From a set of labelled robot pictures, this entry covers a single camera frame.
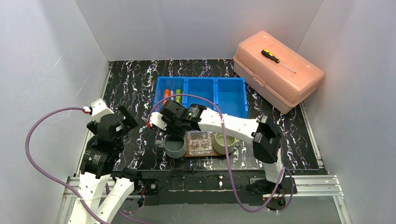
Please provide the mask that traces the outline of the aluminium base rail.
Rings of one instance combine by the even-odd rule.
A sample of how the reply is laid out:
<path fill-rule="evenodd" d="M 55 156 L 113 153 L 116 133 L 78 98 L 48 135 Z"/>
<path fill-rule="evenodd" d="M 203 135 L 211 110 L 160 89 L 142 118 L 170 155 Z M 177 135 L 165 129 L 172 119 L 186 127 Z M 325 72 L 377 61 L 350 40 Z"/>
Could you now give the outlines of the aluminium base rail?
<path fill-rule="evenodd" d="M 336 175 L 294 175 L 297 196 L 344 196 Z M 79 178 L 69 177 L 67 183 L 78 189 Z M 69 189 L 62 198 L 76 197 Z"/>

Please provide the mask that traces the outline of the oval wooden tray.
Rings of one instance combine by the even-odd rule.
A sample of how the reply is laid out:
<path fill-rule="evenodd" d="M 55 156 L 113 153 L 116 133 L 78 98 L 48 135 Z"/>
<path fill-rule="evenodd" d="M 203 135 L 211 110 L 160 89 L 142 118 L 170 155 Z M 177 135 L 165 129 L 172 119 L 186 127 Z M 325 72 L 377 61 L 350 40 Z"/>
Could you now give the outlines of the oval wooden tray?
<path fill-rule="evenodd" d="M 186 150 L 185 154 L 182 156 L 183 158 L 195 158 L 195 157 L 219 157 L 225 156 L 224 154 L 220 154 L 215 151 L 213 148 L 211 150 L 204 151 L 191 151 L 189 149 Z"/>

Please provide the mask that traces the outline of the pink plastic toolbox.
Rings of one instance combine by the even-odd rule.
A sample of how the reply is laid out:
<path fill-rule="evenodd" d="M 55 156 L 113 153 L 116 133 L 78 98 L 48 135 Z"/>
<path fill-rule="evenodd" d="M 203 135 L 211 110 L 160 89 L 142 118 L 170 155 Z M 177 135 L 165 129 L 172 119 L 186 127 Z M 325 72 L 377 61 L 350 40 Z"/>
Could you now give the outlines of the pink plastic toolbox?
<path fill-rule="evenodd" d="M 283 64 L 265 58 L 269 50 Z M 283 114 L 299 105 L 321 84 L 324 72 L 265 31 L 239 43 L 233 57 L 233 70 L 259 95 Z"/>

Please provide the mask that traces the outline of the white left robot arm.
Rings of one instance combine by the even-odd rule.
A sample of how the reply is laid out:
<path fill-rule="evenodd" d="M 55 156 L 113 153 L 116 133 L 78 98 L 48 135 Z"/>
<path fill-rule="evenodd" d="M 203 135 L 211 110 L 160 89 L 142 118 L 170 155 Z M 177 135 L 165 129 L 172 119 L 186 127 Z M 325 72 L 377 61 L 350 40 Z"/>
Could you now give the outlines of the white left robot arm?
<path fill-rule="evenodd" d="M 102 193 L 113 172 L 115 163 L 124 150 L 123 138 L 138 124 L 124 106 L 114 114 L 104 103 L 92 106 L 93 121 L 87 128 L 94 134 L 83 155 L 78 192 L 82 198 L 73 206 L 70 224 L 96 224 L 98 221 L 85 209 L 83 203 L 99 219 L 110 223 L 128 195 L 141 183 L 141 172 L 124 168 L 104 201 Z"/>

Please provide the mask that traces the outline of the yellow black screwdriver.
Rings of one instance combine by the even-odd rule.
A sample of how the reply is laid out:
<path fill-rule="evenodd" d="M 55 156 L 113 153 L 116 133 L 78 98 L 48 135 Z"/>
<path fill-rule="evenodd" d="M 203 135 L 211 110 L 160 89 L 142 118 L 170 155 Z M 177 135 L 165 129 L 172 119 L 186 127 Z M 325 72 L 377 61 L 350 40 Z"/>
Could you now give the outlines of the yellow black screwdriver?
<path fill-rule="evenodd" d="M 273 62 L 275 62 L 275 63 L 278 63 L 278 64 L 282 65 L 283 67 L 285 67 L 285 68 L 288 69 L 289 71 L 291 71 L 291 72 L 293 72 L 293 73 L 296 74 L 296 72 L 295 72 L 293 69 L 291 69 L 290 67 L 288 67 L 288 66 L 286 66 L 285 64 L 283 64 L 283 63 L 282 63 L 277 57 L 275 57 L 269 50 L 263 49 L 263 50 L 261 51 L 261 54 L 262 54 L 265 58 L 267 58 L 267 59 L 269 59 L 269 60 L 271 60 L 271 61 L 273 61 Z"/>

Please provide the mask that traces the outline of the grey-blue ceramic mug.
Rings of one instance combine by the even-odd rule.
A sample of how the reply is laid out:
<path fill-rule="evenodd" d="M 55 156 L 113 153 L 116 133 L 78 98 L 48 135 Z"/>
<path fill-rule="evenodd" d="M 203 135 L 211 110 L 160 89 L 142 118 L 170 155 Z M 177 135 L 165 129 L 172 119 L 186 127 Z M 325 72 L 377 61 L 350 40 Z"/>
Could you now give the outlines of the grey-blue ceramic mug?
<path fill-rule="evenodd" d="M 155 146 L 162 148 L 165 154 L 172 159 L 183 157 L 187 151 L 185 139 L 176 135 L 166 135 L 164 140 L 156 140 Z"/>

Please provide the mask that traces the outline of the blue three-compartment bin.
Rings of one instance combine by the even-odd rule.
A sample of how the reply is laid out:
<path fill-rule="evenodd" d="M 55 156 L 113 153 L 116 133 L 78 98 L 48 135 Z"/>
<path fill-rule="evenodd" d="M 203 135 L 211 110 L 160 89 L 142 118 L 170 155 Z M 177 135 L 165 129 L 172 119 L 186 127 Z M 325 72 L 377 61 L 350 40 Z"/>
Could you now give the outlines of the blue three-compartment bin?
<path fill-rule="evenodd" d="M 240 77 L 159 77 L 153 104 L 164 97 L 165 90 L 206 98 L 231 116 L 248 118 L 245 79 Z"/>

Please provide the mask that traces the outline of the light green ceramic mug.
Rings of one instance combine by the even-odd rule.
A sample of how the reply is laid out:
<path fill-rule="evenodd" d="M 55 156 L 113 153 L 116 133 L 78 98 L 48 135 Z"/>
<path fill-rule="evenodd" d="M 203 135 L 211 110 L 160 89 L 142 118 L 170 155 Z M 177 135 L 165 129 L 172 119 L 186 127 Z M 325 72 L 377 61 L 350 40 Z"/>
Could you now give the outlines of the light green ceramic mug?
<path fill-rule="evenodd" d="M 235 146 L 239 143 L 241 143 L 242 140 L 237 139 L 232 136 L 226 136 L 226 141 L 224 141 L 223 134 L 221 133 L 214 133 L 214 136 L 212 138 L 212 146 L 215 151 L 217 151 L 220 154 L 226 154 L 226 147 L 225 145 L 227 144 L 228 147 L 228 152 L 232 152 Z"/>

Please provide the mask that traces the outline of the orange toothpaste tube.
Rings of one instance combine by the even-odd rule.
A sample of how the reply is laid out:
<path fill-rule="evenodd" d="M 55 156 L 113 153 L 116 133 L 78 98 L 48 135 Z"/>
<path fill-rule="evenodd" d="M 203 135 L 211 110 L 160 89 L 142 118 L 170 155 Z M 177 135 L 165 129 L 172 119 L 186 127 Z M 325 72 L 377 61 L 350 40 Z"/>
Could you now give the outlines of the orange toothpaste tube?
<path fill-rule="evenodd" d="M 165 105 L 165 103 L 167 102 L 166 98 L 169 97 L 169 96 L 170 96 L 170 90 L 169 89 L 165 89 L 164 90 L 164 94 L 163 94 L 163 98 L 164 98 L 163 105 Z"/>

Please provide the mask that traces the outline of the clear plastic toothbrush holder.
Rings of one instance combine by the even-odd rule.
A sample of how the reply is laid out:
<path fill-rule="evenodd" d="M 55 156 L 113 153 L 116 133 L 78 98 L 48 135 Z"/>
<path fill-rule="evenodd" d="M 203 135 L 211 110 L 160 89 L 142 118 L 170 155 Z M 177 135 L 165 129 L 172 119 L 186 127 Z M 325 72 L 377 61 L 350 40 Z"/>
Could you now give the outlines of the clear plastic toothbrush holder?
<path fill-rule="evenodd" d="M 188 155 L 203 156 L 212 153 L 210 132 L 190 131 L 187 133 Z"/>

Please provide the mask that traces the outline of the yellow-green toothpaste tube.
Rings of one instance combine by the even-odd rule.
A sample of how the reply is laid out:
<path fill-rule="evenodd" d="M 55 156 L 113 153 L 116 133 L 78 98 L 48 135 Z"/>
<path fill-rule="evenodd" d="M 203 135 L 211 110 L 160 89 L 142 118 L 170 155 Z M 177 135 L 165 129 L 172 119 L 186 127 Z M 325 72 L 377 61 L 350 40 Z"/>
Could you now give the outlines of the yellow-green toothpaste tube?
<path fill-rule="evenodd" d="M 182 104 L 182 96 L 179 96 L 179 94 L 181 94 L 181 93 L 182 93 L 182 91 L 180 89 L 176 89 L 177 96 L 175 96 L 175 101 L 177 103 L 179 103 L 180 105 Z"/>

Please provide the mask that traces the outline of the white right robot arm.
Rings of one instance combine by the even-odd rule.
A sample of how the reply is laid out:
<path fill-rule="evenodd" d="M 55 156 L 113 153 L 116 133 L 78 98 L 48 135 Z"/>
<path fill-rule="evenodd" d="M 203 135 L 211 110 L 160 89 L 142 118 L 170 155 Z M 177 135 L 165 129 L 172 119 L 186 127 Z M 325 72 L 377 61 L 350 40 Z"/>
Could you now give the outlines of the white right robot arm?
<path fill-rule="evenodd" d="M 280 158 L 283 134 L 266 116 L 260 121 L 244 119 L 220 114 L 204 105 L 191 104 L 186 108 L 167 100 L 159 112 L 151 113 L 149 122 L 167 135 L 183 136 L 187 131 L 225 132 L 253 147 L 254 157 L 262 162 L 268 182 L 277 183 L 283 178 L 284 166 Z"/>

